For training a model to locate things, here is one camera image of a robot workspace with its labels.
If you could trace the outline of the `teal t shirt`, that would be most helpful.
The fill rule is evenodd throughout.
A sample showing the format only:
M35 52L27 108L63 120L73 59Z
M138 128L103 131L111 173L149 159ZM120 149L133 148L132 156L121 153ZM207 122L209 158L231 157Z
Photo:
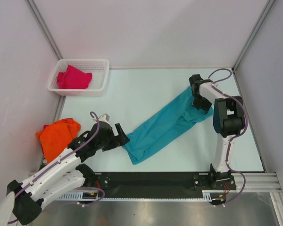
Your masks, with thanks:
M132 164L137 165L190 130L197 123L213 115L208 111L195 108L191 88L165 105L161 110L127 134L130 142L123 146Z

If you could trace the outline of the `white plastic basket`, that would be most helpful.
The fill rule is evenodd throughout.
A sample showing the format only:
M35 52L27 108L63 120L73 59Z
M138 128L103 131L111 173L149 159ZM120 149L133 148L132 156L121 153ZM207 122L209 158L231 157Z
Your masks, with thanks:
M71 65L84 72L91 73L92 80L86 89L61 89L57 84L59 73L67 70ZM107 59L94 58L66 58L59 60L50 73L47 89L61 96L99 97L104 94L108 82L109 61Z

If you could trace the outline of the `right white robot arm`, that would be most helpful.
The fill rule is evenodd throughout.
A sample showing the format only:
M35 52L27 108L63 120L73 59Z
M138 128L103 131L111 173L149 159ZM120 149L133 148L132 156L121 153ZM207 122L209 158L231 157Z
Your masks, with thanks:
M213 108L213 128L217 133L214 160L207 175L199 174L194 178L194 187L197 190L222 190L226 187L234 190L230 158L234 140L247 128L243 99L227 95L212 80L205 80L199 74L192 75L189 83L194 97L192 105L206 113Z

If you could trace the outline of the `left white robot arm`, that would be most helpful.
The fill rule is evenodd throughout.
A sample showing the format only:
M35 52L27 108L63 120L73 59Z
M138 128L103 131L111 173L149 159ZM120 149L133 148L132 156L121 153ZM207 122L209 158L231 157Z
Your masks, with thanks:
M108 151L130 142L119 123L115 124L118 135L106 121L98 121L90 130L74 138L52 162L44 168L18 182L11 181L7 193L14 192L12 213L16 220L27 225L33 222L56 198L83 186L94 185L94 172L84 161L98 150Z

